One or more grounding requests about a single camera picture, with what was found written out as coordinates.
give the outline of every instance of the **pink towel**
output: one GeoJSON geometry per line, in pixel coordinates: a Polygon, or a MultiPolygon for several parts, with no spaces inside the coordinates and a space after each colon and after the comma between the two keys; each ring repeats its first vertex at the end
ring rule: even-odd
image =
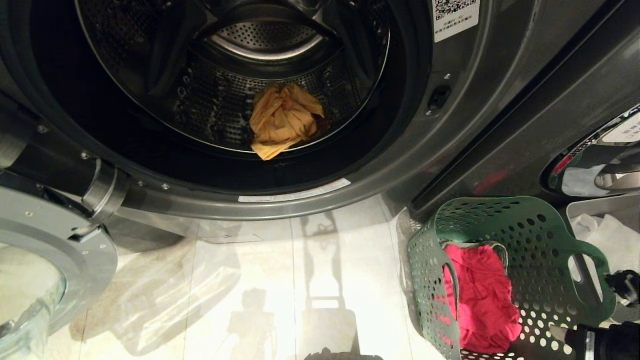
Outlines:
{"type": "MultiPolygon", "coordinates": [[[[511,280],[504,275],[502,261],[489,246],[463,249],[448,245],[445,252],[458,276],[460,347],[484,354],[506,352],[520,335],[522,326],[518,323],[520,312],[511,303],[511,280]]],[[[448,271],[445,271],[445,287],[455,316],[448,271]]]]}

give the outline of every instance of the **white floor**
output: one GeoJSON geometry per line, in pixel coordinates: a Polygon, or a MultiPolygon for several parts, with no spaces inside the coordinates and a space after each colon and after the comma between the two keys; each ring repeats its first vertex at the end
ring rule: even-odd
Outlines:
{"type": "Polygon", "coordinates": [[[120,256],[98,303],[50,337],[48,360],[441,359],[412,324],[399,221],[375,197],[201,222],[197,238],[120,256]]]}

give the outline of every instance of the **green laundry basket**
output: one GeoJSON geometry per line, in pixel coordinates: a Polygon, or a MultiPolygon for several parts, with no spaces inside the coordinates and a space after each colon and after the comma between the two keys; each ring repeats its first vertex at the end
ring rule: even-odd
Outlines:
{"type": "Polygon", "coordinates": [[[607,259],[596,247],[576,240],[558,212],[533,197],[462,198],[449,201],[409,241],[413,289],[422,335],[447,359],[574,359],[575,352],[549,333],[550,325],[574,329],[579,323],[599,326],[615,308],[613,292],[588,306],[580,300],[568,267],[574,254],[589,256],[606,284],[607,259]],[[456,290],[458,282],[445,242],[499,243],[508,257],[512,301],[520,309],[522,333],[503,354],[477,354],[460,348],[460,329],[451,316],[443,283],[444,266],[456,290]]]}

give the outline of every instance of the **qr code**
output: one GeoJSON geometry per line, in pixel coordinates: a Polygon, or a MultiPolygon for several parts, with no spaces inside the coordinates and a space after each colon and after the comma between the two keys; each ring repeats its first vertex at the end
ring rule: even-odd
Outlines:
{"type": "Polygon", "coordinates": [[[436,20],[458,12],[476,3],[476,0],[433,0],[435,3],[436,20]]]}

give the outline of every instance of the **orange cloth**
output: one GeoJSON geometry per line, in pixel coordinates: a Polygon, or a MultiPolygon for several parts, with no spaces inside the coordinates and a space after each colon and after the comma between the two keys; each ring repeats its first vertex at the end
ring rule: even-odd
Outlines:
{"type": "Polygon", "coordinates": [[[271,160],[317,131],[313,114],[324,118],[320,102],[294,83],[271,84],[255,96],[249,121],[255,133],[251,145],[263,160],[271,160]]]}

